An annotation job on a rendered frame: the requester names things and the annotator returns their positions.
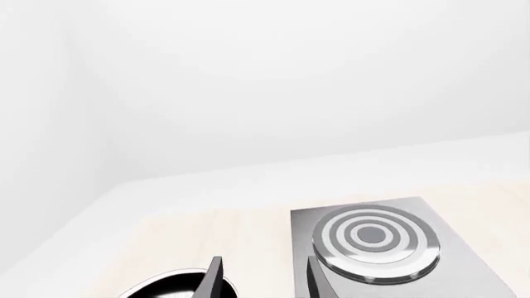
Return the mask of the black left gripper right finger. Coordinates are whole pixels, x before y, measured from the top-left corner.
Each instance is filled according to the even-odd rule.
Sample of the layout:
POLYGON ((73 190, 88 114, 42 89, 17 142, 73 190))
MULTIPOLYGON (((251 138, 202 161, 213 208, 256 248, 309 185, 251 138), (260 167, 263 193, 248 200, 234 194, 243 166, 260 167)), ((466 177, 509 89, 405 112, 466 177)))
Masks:
POLYGON ((307 258, 306 279, 310 298, 339 298, 315 256, 307 258))

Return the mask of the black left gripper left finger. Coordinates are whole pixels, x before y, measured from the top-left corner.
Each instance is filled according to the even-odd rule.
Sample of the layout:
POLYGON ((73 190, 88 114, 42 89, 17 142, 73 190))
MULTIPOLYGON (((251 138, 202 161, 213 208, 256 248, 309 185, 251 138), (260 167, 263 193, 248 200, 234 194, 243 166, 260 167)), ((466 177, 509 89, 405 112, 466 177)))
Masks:
POLYGON ((223 287, 223 259, 213 257, 192 298, 220 298, 223 287))

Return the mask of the black frying pan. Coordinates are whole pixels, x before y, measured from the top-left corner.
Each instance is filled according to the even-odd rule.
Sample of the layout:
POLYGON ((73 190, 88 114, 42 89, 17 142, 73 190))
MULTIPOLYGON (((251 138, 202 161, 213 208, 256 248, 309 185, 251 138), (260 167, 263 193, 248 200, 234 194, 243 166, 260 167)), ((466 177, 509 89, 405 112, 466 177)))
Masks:
POLYGON ((118 298, 192 298, 206 272, 203 268, 163 272, 129 288, 118 298))

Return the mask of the flat stove plate with rings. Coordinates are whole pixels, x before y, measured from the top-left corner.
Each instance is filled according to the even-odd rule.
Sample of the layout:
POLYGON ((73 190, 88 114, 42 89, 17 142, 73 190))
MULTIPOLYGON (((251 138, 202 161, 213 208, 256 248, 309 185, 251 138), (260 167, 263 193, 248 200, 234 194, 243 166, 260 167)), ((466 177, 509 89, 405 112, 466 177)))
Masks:
POLYGON ((310 298, 306 265, 339 298, 517 298, 419 197, 291 211, 296 298, 310 298))

